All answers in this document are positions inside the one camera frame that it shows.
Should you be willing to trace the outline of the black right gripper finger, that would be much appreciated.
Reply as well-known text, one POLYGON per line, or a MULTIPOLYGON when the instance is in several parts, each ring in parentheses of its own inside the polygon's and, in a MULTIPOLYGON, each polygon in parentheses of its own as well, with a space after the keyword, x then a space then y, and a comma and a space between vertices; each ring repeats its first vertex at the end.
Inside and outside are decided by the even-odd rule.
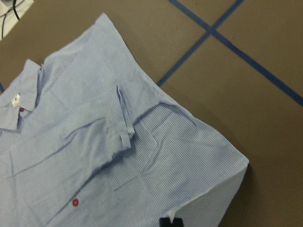
POLYGON ((184 227, 183 219, 174 218, 171 220, 169 217, 159 219, 159 227, 184 227))

